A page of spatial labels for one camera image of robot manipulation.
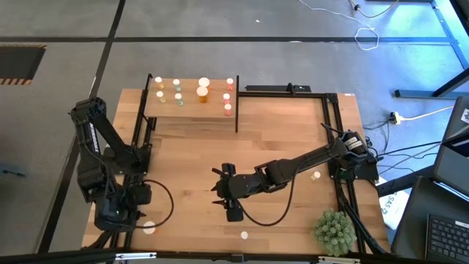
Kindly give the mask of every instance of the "wooden tabletop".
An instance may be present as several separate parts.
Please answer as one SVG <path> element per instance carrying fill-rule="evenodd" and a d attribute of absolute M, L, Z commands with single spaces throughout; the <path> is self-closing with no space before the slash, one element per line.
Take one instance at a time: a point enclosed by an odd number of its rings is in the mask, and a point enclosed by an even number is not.
<path fill-rule="evenodd" d="M 173 85 L 172 78 L 164 78 L 164 88 L 158 88 L 155 80 L 151 80 L 145 107 L 145 115 L 147 117 L 209 117 L 234 119 L 236 111 L 236 78 L 232 84 L 233 90 L 228 90 L 226 79 L 211 79 L 209 85 L 208 102 L 200 103 L 199 96 L 196 93 L 199 88 L 199 80 L 197 79 L 179 79 L 181 87 L 183 106 L 177 104 L 174 95 L 177 93 Z M 162 91 L 166 99 L 165 103 L 161 103 L 156 96 L 156 92 Z M 232 105 L 232 115 L 225 115 L 225 104 L 223 94 L 230 94 L 229 102 Z"/>
<path fill-rule="evenodd" d="M 119 135 L 130 142 L 141 90 L 124 89 L 114 120 Z M 353 95 L 338 95 L 345 129 L 363 136 L 358 107 Z M 152 135 L 153 151 L 149 179 L 168 187 L 174 198 L 174 214 L 163 226 L 147 235 L 133 233 L 132 248 L 179 252 L 245 252 L 260 254 L 324 254 L 311 234 L 322 213 L 337 209 L 333 182 L 323 164 L 298 175 L 287 217 L 274 227 L 259 227 L 246 217 L 242 222 L 226 221 L 225 210 L 212 204 L 217 200 L 210 191 L 218 180 L 211 172 L 222 163 L 236 165 L 237 173 L 252 173 L 256 165 L 280 158 L 294 158 L 327 144 L 322 105 L 317 99 L 240 98 L 239 131 L 232 121 L 203 118 L 158 118 Z M 313 172 L 321 178 L 311 180 Z M 141 209 L 147 217 L 139 220 L 158 223 L 170 209 L 167 194 L 152 187 L 149 205 Z M 378 195 L 366 181 L 355 181 L 361 219 L 386 250 L 388 239 Z M 256 220 L 272 222 L 284 212 L 289 187 L 273 194 L 258 194 L 241 202 Z M 94 227 L 94 207 L 90 212 L 83 245 L 93 243 L 99 230 Z M 248 239 L 240 233 L 246 231 Z"/>

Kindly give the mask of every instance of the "white cable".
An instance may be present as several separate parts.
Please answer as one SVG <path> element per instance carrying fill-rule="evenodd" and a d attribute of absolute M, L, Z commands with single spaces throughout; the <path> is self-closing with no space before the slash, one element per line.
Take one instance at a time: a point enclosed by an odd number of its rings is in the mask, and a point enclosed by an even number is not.
<path fill-rule="evenodd" d="M 358 45 L 358 47 L 362 50 L 362 51 L 370 51 L 372 49 L 375 49 L 378 47 L 378 44 L 380 43 L 380 36 L 378 33 L 376 33 L 376 31 L 374 30 L 374 28 L 372 28 L 369 24 L 367 23 L 364 23 L 364 22 L 361 22 L 360 20 L 356 19 L 356 18 L 352 18 L 348 15 L 344 15 L 344 14 L 341 14 L 339 12 L 332 12 L 330 10 L 327 10 L 327 9 L 324 9 L 324 8 L 314 8 L 314 7 L 311 7 L 309 6 L 307 3 L 303 2 L 303 0 L 298 0 L 301 4 L 304 4 L 305 6 L 307 6 L 310 10 L 313 10 L 313 11 L 326 11 L 326 12 L 329 12 L 331 14 L 334 14 L 334 15 L 340 15 L 340 16 L 343 16 L 344 18 L 348 18 L 348 19 L 352 19 L 356 22 L 358 22 L 361 26 L 366 26 L 366 27 L 361 27 L 357 30 L 357 33 L 355 34 L 354 36 L 354 39 Z M 361 46 L 360 42 L 357 40 L 357 37 L 358 37 L 358 34 L 360 34 L 360 31 L 362 30 L 369 30 L 371 32 L 373 32 L 375 35 L 376 35 L 376 45 L 374 47 L 371 47 L 371 48 L 364 48 Z"/>
<path fill-rule="evenodd" d="M 355 9 L 356 6 L 358 6 L 353 0 L 349 0 L 350 3 L 352 3 L 353 5 L 353 8 Z M 376 18 L 377 16 L 380 16 L 384 13 L 386 13 L 387 11 L 389 11 L 391 8 L 393 8 L 394 5 L 396 5 L 397 3 L 399 2 L 399 0 L 396 0 L 392 5 L 390 5 L 388 8 L 386 8 L 384 11 L 380 12 L 380 13 L 377 13 L 376 15 L 366 15 L 363 11 L 361 11 L 361 8 L 357 8 L 357 10 L 360 12 L 360 14 L 362 14 L 365 18 Z"/>
<path fill-rule="evenodd" d="M 433 111 L 433 112 L 430 112 L 428 114 L 422 114 L 422 115 L 419 115 L 417 117 L 403 117 L 401 118 L 401 120 L 405 120 L 405 121 L 411 121 L 411 120 L 417 120 L 419 118 L 422 118 L 422 117 L 428 117 L 429 115 L 432 115 L 432 114 L 436 114 L 438 112 L 441 112 L 441 111 L 445 111 L 446 109 L 451 109 L 453 108 L 454 106 L 447 106 L 445 108 L 442 108 L 442 109 L 438 109 L 436 111 Z"/>

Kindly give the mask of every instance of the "black cable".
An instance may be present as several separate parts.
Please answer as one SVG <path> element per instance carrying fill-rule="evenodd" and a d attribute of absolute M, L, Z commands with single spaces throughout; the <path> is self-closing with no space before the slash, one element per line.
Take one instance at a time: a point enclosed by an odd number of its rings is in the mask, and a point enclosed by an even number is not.
<path fill-rule="evenodd" d="M 303 164 L 305 164 L 305 162 L 307 162 L 307 160 L 304 160 L 303 162 L 300 163 L 300 165 L 298 165 L 298 167 L 296 168 L 295 170 L 295 173 L 293 175 L 293 179 L 292 179 L 292 187 L 290 188 L 290 195 L 288 197 L 288 202 L 287 202 L 287 207 L 285 208 L 285 211 L 284 213 L 280 216 L 280 218 L 275 221 L 275 222 L 272 222 L 272 223 L 269 223 L 269 224 L 264 224 L 264 223 L 261 223 L 255 219 L 253 219 L 251 216 L 249 216 L 248 212 L 246 212 L 246 210 L 244 209 L 243 205 L 241 205 L 241 202 L 240 202 L 240 207 L 241 207 L 241 210 L 243 210 L 243 213 L 246 215 L 246 217 L 251 220 L 253 223 L 261 226 L 261 227 L 272 227 L 278 223 L 280 223 L 282 220 L 284 220 L 285 216 L 287 216 L 288 214 L 288 210 L 290 209 L 290 205 L 292 204 L 292 198 L 293 198 L 293 187 L 295 186 L 295 178 L 296 178 L 296 175 L 298 173 L 298 171 L 300 170 L 301 166 Z"/>
<path fill-rule="evenodd" d="M 412 146 L 412 147 L 404 147 L 402 149 L 393 150 L 393 151 L 390 151 L 388 153 L 379 154 L 378 157 L 380 157 L 382 155 L 388 155 L 388 154 L 396 153 L 396 152 L 403 151 L 403 150 L 410 150 L 410 149 L 413 149 L 413 148 L 416 148 L 416 147 L 425 147 L 425 146 L 428 146 L 428 145 L 431 145 L 431 144 L 437 144 L 437 143 L 441 143 L 441 141 L 439 141 L 439 142 L 430 142 L 430 143 L 426 143 L 426 144 L 420 144 L 420 145 L 416 145 L 416 146 Z"/>
<path fill-rule="evenodd" d="M 321 123 L 321 125 L 322 125 L 325 129 L 329 129 L 329 130 L 332 130 L 332 131 L 337 132 L 337 133 L 345 133 L 344 131 L 337 130 L 337 129 L 335 129 L 335 128 L 330 127 L 329 125 L 325 125 L 324 123 Z"/>
<path fill-rule="evenodd" d="M 321 123 L 321 125 L 323 126 L 323 128 L 325 128 L 325 130 L 328 132 L 328 134 L 330 134 L 330 136 L 332 136 L 332 138 L 334 138 L 334 135 L 332 134 L 332 131 L 336 131 L 337 133 L 344 133 L 344 131 L 338 131 L 338 130 L 335 130 L 333 129 L 332 127 L 328 126 L 328 125 L 325 125 L 324 123 Z M 333 145 L 331 147 L 331 149 L 333 149 L 334 147 L 336 147 L 336 141 L 333 140 Z"/>
<path fill-rule="evenodd" d="M 162 184 L 162 183 L 160 183 L 156 180 L 142 180 L 142 183 L 146 183 L 146 182 L 156 183 L 159 186 L 161 186 L 166 191 L 166 193 L 168 193 L 169 199 L 171 200 L 171 211 L 169 212 L 168 216 L 163 221 L 161 221 L 160 223 L 153 224 L 153 225 L 147 226 L 147 227 L 137 226 L 137 225 L 133 226 L 133 225 L 130 225 L 130 224 L 122 224 L 122 223 L 107 221 L 109 224 L 116 224 L 116 225 L 119 225 L 119 226 L 122 226 L 122 227 L 134 227 L 136 229 L 149 229 L 149 228 L 159 227 L 160 225 L 166 223 L 166 221 L 168 221 L 171 218 L 171 216 L 173 215 L 173 212 L 174 212 L 174 200 L 173 200 L 173 196 L 171 195 L 171 192 L 168 190 L 168 188 L 166 186 L 164 186 L 164 184 Z"/>
<path fill-rule="evenodd" d="M 158 184 L 159 186 L 161 186 L 161 188 L 163 188 L 166 193 L 168 193 L 168 196 L 169 196 L 169 199 L 171 200 L 171 211 L 169 211 L 169 214 L 168 216 L 163 220 L 161 221 L 160 223 L 158 224 L 153 224 L 152 226 L 148 226 L 148 227 L 144 227 L 144 226 L 135 226 L 135 228 L 139 228 L 139 229 L 148 229 L 148 228 L 154 228 L 154 227 L 159 227 L 160 225 L 166 223 L 170 218 L 171 216 L 173 215 L 173 212 L 174 212 L 174 200 L 173 200 L 173 196 L 171 195 L 171 192 L 168 190 L 168 188 L 166 186 L 164 186 L 164 184 L 156 181 L 156 180 L 142 180 L 142 183 L 155 183 L 155 184 Z"/>
<path fill-rule="evenodd" d="M 368 147 L 370 150 L 374 150 L 376 155 L 374 156 L 375 158 L 378 156 L 378 151 L 374 147 Z"/>
<path fill-rule="evenodd" d="M 407 157 L 411 157 L 411 158 L 416 158 L 416 159 L 422 159 L 422 158 L 425 158 L 427 157 L 428 155 L 437 155 L 438 153 L 428 153 L 428 154 L 425 154 L 421 157 L 412 157 L 411 155 L 408 155 L 408 154 L 386 154 L 386 155 L 389 155 L 389 156 L 393 156 L 393 157 L 397 157 L 397 156 L 407 156 Z"/>
<path fill-rule="evenodd" d="M 386 149 L 388 148 L 389 136 L 390 136 L 389 121 L 386 124 L 388 124 L 388 135 L 386 135 L 386 141 L 385 141 L 384 150 L 383 150 L 384 153 L 386 152 Z"/>
<path fill-rule="evenodd" d="M 395 167 L 395 166 L 389 166 L 389 165 L 376 165 L 376 166 L 384 166 L 384 167 L 388 167 L 388 168 L 392 168 L 392 169 L 408 169 L 408 170 L 410 170 L 410 171 L 411 171 L 413 174 L 415 174 L 415 175 L 419 176 L 419 175 L 417 174 L 417 172 L 416 172 L 416 171 L 414 171 L 414 170 L 413 170 L 413 169 L 411 169 L 411 168 L 398 168 L 398 167 Z"/>
<path fill-rule="evenodd" d="M 389 120 L 374 122 L 374 123 L 369 124 L 369 125 L 364 125 L 364 126 L 363 126 L 363 129 L 366 129 L 366 130 L 374 130 L 374 129 L 376 129 L 376 128 L 381 128 L 382 126 L 386 125 L 387 122 L 389 122 Z M 377 127 L 374 127 L 374 128 L 370 128 L 370 127 L 369 127 L 370 125 L 376 125 L 376 124 L 379 124 L 379 123 L 382 123 L 382 124 L 381 124 L 381 125 L 378 125 Z"/>

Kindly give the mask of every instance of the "keyboard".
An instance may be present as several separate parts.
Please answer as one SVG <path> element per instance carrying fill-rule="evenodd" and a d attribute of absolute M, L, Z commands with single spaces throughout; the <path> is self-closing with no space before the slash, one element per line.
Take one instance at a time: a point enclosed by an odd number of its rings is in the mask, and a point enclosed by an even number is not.
<path fill-rule="evenodd" d="M 425 259 L 469 264 L 469 224 L 429 215 Z"/>

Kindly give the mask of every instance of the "black bracket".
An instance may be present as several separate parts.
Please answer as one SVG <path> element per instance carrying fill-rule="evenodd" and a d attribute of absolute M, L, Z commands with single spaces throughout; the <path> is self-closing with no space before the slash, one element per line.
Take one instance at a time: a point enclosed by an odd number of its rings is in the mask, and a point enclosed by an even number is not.
<path fill-rule="evenodd" d="M 295 96 L 295 85 L 288 83 L 287 92 L 289 92 L 291 96 Z"/>
<path fill-rule="evenodd" d="M 337 98 L 336 93 L 325 93 L 326 99 L 328 99 L 331 103 L 339 103 L 339 99 Z"/>

